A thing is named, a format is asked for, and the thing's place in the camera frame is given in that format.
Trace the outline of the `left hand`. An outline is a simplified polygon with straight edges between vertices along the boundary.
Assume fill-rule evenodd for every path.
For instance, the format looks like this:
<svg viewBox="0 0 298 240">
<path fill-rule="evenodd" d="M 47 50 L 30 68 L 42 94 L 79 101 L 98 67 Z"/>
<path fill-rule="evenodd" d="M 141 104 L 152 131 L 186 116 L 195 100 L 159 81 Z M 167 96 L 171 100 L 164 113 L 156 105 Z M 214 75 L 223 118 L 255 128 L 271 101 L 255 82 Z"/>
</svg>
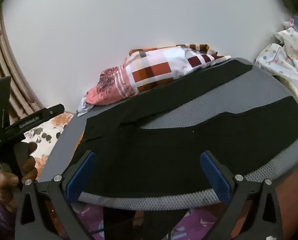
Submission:
<svg viewBox="0 0 298 240">
<path fill-rule="evenodd" d="M 31 154 L 37 149 L 35 142 L 22 142 L 17 145 L 17 148 L 24 150 L 28 154 L 26 161 L 21 167 L 23 177 L 21 183 L 24 184 L 26 180 L 35 180 L 37 178 L 37 169 L 35 167 L 36 161 Z M 0 204 L 9 212 L 16 213 L 18 204 L 14 198 L 13 189 L 19 184 L 19 178 L 13 173 L 0 171 Z"/>
</svg>

